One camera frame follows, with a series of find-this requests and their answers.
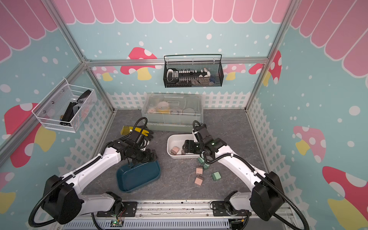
white plastic tray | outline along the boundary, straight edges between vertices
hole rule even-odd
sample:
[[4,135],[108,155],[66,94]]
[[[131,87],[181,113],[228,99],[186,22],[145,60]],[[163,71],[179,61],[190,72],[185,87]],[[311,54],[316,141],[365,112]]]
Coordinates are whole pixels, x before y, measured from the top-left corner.
[[[174,134],[174,135],[171,135],[167,139],[166,151],[171,158],[185,159],[185,158],[198,158],[199,157],[198,154],[193,154],[193,153],[187,153],[186,155],[181,155],[181,150],[183,149],[182,147],[183,147],[185,140],[194,141],[194,135],[193,134]],[[171,155],[170,150],[175,146],[179,148],[178,155]]]

pink cube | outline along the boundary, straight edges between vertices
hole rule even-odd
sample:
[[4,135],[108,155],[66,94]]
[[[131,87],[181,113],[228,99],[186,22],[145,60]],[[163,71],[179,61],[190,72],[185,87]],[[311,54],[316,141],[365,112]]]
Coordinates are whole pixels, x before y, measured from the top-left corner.
[[178,147],[173,147],[171,150],[170,150],[170,153],[171,153],[171,155],[177,155],[178,154],[178,152],[179,152],[179,148]]

black object in basket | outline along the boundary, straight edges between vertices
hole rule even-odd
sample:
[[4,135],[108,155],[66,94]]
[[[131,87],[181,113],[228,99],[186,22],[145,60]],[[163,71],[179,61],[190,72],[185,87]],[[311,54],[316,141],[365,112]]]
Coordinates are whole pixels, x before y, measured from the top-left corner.
[[221,54],[188,54],[164,56],[163,82],[172,87],[222,86],[224,73]]

metal grille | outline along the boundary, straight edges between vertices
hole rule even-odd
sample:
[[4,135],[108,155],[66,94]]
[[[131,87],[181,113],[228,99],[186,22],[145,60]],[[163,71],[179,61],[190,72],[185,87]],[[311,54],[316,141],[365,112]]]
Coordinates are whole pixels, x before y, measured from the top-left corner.
[[[51,96],[47,95],[41,103],[32,110],[32,113],[45,128],[76,132],[96,103],[97,95],[94,89],[70,85],[66,79],[64,79],[60,84],[60,89]],[[61,116],[64,115],[69,103],[76,102],[77,99],[88,89],[91,90],[90,95],[84,101],[83,105],[71,121],[63,121],[64,125],[60,124]]]
[[[180,56],[172,55],[164,57],[165,68],[163,81],[166,88],[222,86],[224,73],[222,71],[220,54],[188,55],[189,58],[192,57],[192,61],[180,61],[177,57]],[[167,70],[169,69],[179,71],[177,80],[168,79]],[[205,70],[210,72],[210,77],[205,77]]]

gray floor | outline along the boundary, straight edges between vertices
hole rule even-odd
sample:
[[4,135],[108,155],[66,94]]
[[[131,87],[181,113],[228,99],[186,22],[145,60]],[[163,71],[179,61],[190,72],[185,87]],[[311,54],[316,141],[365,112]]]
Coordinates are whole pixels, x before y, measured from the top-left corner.
[[[118,110],[105,142],[121,137],[124,125],[133,126],[142,116],[141,110]],[[265,170],[258,152],[245,111],[242,109],[206,109],[204,122],[213,138],[224,140],[237,154],[259,169]],[[197,159],[172,159],[166,153],[167,139],[178,132],[154,131],[154,138],[149,144],[155,149],[161,168],[159,180],[132,193],[123,193],[116,182],[116,171],[126,162],[120,162],[106,170],[93,180],[83,194],[102,194],[112,191],[123,199],[224,199],[231,191],[247,192],[249,189],[227,167],[220,163],[210,165],[204,171],[203,184],[194,184]],[[211,173],[220,172],[221,179],[213,181]]]

